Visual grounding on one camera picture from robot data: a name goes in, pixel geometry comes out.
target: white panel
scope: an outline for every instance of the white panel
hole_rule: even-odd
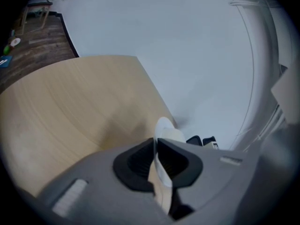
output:
[[[297,61],[300,56],[300,35],[291,18],[287,19],[289,31],[292,40],[292,64]]]
[[[285,71],[272,88],[288,124],[300,123],[300,60]]]
[[[289,67],[292,63],[292,41],[287,18],[283,8],[270,8],[278,40],[279,64]]]
[[[277,105],[270,89],[279,78],[278,42],[266,0],[237,1],[265,4],[239,6],[249,32],[254,58],[254,82],[249,109],[239,136],[232,143],[232,148],[244,149],[261,132]]]

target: dark wooden floor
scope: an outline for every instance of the dark wooden floor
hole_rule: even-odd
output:
[[[39,18],[28,18],[24,35],[16,36],[21,42],[9,54],[13,59],[7,68],[0,68],[0,93],[39,68],[75,57],[59,17],[48,16],[44,28],[37,30],[40,26]]]

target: white plastic part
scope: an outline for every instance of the white plastic part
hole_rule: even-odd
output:
[[[52,211],[63,218],[67,217],[87,185],[85,180],[77,179],[55,203]]]
[[[283,111],[287,124],[300,123],[300,59],[280,77],[271,91]]]
[[[154,160],[150,166],[148,181],[153,184],[155,196],[154,200],[163,211],[168,214],[172,202],[172,180],[165,171],[158,159],[157,141],[158,138],[172,139],[182,143],[186,142],[183,133],[176,129],[172,122],[166,117],[161,117],[156,124],[154,133]]]

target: white wall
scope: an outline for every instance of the white wall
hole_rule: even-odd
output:
[[[261,4],[266,0],[250,1]],[[245,21],[253,50],[253,91],[245,122],[232,144],[244,149],[262,131],[273,114],[277,102],[270,89],[279,79],[278,40],[270,10],[264,6],[238,6]]]
[[[251,125],[254,80],[249,36],[229,1],[65,0],[59,12],[80,56],[137,56],[185,136],[214,135],[228,149]]]

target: small black object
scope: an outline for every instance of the small black object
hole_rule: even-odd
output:
[[[205,146],[206,144],[210,143],[210,142],[216,142],[216,139],[214,136],[209,137],[209,138],[204,138],[203,139],[203,146]]]
[[[192,145],[198,145],[198,146],[203,146],[201,142],[201,138],[199,136],[192,136],[190,139],[187,139],[187,143],[192,144]]]

